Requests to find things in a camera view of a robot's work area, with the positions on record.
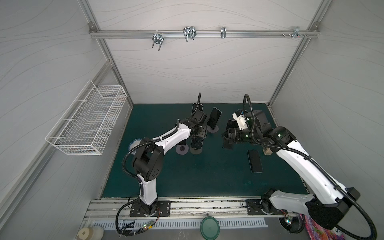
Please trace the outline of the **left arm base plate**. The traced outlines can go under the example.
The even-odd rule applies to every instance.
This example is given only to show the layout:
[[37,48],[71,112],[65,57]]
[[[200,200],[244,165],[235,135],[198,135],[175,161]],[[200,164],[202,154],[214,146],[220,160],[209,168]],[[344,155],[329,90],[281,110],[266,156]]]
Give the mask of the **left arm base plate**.
[[154,201],[151,205],[146,205],[142,201],[133,203],[131,206],[130,217],[169,217],[171,212],[170,201]]

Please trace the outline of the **cracked phone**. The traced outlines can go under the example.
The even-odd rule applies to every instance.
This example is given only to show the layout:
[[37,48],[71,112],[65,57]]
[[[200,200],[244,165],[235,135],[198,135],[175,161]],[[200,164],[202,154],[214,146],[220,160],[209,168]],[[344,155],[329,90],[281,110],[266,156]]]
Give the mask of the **cracked phone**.
[[197,135],[192,136],[191,148],[196,150],[201,150],[203,148],[203,143],[204,143],[204,137],[200,137]]

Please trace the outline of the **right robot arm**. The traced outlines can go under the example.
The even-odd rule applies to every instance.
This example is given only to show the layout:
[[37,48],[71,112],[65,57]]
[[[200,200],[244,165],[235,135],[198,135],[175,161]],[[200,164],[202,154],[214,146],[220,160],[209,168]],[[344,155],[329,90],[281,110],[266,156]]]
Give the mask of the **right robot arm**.
[[243,108],[233,113],[222,134],[223,147],[232,149],[235,144],[249,143],[263,148],[265,155],[277,154],[288,163],[311,189],[311,194],[300,195],[271,189],[262,195],[262,209],[268,214],[271,208],[288,210],[311,217],[324,229],[334,228],[356,239],[358,236],[339,226],[351,207],[355,207],[366,220],[370,235],[378,237],[376,226],[368,213],[358,204],[361,196],[353,187],[347,188],[333,178],[308,154],[297,138],[285,127],[273,128],[265,113],[254,110],[249,95],[244,95]]

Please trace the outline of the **green-edged phone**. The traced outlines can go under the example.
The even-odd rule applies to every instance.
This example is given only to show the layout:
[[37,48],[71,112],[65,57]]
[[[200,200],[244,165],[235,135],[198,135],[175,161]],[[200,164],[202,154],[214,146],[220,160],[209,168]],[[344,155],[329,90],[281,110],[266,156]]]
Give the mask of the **green-edged phone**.
[[263,172],[261,157],[257,150],[248,150],[248,159],[252,173]]

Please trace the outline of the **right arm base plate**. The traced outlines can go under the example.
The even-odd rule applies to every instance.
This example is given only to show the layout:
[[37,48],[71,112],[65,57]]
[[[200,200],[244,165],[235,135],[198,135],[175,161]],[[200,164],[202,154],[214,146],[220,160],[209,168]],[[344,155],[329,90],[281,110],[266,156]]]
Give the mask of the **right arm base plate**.
[[250,199],[243,201],[243,207],[247,209],[248,215],[283,215],[287,212],[276,209],[270,201],[262,199]]

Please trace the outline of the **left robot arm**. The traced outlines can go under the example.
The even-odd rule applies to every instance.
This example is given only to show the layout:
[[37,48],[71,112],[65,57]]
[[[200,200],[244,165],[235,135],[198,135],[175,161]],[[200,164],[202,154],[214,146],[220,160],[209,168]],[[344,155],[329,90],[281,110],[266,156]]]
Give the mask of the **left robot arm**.
[[119,208],[116,218],[116,232],[120,237],[131,237],[142,234],[153,227],[156,221],[136,231],[127,231],[127,227],[119,227],[119,216],[121,211],[138,203],[147,216],[157,214],[160,216],[158,207],[158,194],[156,191],[157,177],[162,171],[164,156],[176,145],[186,141],[191,134],[198,134],[207,118],[207,115],[195,107],[188,118],[177,120],[173,129],[165,134],[150,139],[143,138],[140,143],[132,147],[122,160],[123,172],[138,181],[140,187],[139,197],[124,204]]

